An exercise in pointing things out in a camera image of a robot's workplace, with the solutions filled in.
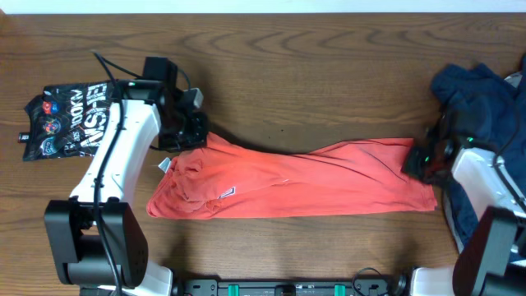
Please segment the red soccer t-shirt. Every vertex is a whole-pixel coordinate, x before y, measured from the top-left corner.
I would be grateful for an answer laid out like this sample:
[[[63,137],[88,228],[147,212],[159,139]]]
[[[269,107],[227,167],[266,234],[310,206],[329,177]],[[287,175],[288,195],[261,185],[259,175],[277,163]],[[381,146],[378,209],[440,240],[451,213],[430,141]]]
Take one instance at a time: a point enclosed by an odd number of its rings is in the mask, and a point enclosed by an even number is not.
[[[211,133],[204,147],[172,159],[146,209],[172,220],[434,210],[432,187],[402,172],[412,145],[411,138],[380,138],[281,155]]]

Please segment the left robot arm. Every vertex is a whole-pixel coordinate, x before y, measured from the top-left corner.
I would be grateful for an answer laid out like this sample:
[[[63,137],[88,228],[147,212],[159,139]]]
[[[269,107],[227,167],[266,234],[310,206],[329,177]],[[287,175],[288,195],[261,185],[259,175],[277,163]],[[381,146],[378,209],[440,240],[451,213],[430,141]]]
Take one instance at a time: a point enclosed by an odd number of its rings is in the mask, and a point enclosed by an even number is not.
[[[59,281],[82,295],[182,295],[168,267],[149,259],[132,199],[152,141],[182,152],[206,144],[207,116],[197,88],[180,90],[180,69],[148,57],[143,72],[110,80],[108,125],[90,167],[66,200],[51,200],[44,225]]]

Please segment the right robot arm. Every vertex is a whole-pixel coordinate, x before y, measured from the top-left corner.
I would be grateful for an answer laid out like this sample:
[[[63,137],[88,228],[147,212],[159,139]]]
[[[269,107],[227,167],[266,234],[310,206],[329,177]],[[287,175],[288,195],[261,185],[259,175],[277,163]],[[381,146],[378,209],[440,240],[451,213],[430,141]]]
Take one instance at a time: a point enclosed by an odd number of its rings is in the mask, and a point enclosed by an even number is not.
[[[525,196],[500,152],[472,133],[474,118],[442,114],[423,146],[411,148],[402,168],[433,185],[456,181],[468,196],[478,226],[452,267],[418,267],[407,295],[523,295],[525,269],[510,263],[525,254]]]

